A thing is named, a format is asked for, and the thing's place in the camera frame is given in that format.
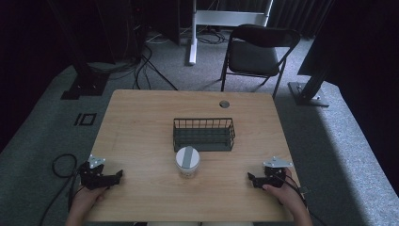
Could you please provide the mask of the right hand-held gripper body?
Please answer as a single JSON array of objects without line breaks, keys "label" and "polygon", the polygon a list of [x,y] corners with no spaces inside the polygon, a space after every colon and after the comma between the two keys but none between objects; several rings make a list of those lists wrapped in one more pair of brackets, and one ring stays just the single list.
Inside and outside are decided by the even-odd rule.
[{"label": "right hand-held gripper body", "polygon": [[263,162],[264,177],[255,177],[254,186],[262,188],[264,185],[271,185],[280,188],[285,182],[285,168],[290,168],[294,164],[290,161],[273,156]]}]

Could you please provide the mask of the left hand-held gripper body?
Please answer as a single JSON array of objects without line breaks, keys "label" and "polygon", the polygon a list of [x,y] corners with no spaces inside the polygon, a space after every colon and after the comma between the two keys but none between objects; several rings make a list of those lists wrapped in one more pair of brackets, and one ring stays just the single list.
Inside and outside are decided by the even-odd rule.
[{"label": "left hand-held gripper body", "polygon": [[104,158],[96,157],[93,154],[89,156],[88,160],[78,170],[82,186],[89,190],[109,187],[109,183],[103,175],[104,162]]}]

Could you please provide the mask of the person's left hand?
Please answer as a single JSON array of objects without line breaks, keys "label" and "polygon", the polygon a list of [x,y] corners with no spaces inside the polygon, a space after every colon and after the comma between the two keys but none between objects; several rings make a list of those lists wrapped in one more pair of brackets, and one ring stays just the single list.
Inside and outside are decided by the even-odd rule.
[{"label": "person's left hand", "polygon": [[73,197],[68,219],[83,221],[94,204],[104,198],[105,191],[106,187],[95,188],[92,190],[84,186],[81,187]]}]

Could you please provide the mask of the person's right hand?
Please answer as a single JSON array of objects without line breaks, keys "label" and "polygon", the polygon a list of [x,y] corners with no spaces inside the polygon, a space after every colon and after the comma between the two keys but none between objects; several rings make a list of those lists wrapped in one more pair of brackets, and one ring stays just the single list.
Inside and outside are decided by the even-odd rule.
[{"label": "person's right hand", "polygon": [[292,182],[287,182],[281,187],[264,185],[263,189],[275,196],[290,211],[295,220],[304,219],[309,216],[307,208],[298,193],[294,190]]}]

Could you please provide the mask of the clear jar with white lid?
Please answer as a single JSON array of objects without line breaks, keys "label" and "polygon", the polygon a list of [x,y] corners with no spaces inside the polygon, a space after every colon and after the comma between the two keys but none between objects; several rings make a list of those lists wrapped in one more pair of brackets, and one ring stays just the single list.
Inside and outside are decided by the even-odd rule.
[{"label": "clear jar with white lid", "polygon": [[175,163],[184,178],[192,178],[200,165],[200,154],[192,146],[183,147],[176,153]]}]

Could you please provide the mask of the black metal stand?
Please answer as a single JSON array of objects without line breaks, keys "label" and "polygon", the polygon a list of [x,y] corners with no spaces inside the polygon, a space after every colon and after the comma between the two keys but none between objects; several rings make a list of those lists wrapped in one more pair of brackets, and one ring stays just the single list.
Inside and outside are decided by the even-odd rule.
[{"label": "black metal stand", "polygon": [[109,73],[96,73],[86,62],[67,16],[62,12],[59,0],[46,0],[62,30],[65,51],[71,61],[76,77],[70,88],[61,95],[62,100],[78,100],[81,96],[102,96]]},{"label": "black metal stand", "polygon": [[317,74],[312,75],[307,83],[289,82],[288,87],[297,105],[329,107],[329,103],[321,90],[331,63],[322,67]]}]

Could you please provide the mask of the black folding chair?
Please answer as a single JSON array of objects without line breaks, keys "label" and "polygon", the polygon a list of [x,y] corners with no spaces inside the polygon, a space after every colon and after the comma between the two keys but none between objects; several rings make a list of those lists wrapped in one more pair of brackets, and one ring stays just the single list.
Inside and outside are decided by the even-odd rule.
[{"label": "black folding chair", "polygon": [[227,75],[263,78],[262,86],[270,77],[277,82],[272,97],[279,89],[287,57],[299,44],[300,34],[293,29],[270,28],[255,24],[241,24],[230,34],[220,75],[221,88],[225,88]]}]

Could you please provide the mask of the dark curtain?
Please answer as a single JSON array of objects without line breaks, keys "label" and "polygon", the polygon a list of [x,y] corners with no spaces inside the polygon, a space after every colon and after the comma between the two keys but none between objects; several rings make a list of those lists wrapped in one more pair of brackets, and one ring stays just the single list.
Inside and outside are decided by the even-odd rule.
[{"label": "dark curtain", "polygon": [[273,0],[267,25],[289,28],[301,36],[314,38],[334,0]]}]

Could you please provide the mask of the white desk frame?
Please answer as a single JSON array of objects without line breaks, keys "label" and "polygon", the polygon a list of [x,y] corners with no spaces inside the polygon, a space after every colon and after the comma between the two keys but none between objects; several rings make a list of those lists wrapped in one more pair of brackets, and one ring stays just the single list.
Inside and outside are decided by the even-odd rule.
[{"label": "white desk frame", "polygon": [[197,26],[238,26],[240,24],[256,24],[267,26],[274,0],[267,0],[264,12],[241,12],[220,10],[199,10],[197,0],[193,0],[192,9],[192,35],[188,63],[195,65],[197,62]]}]

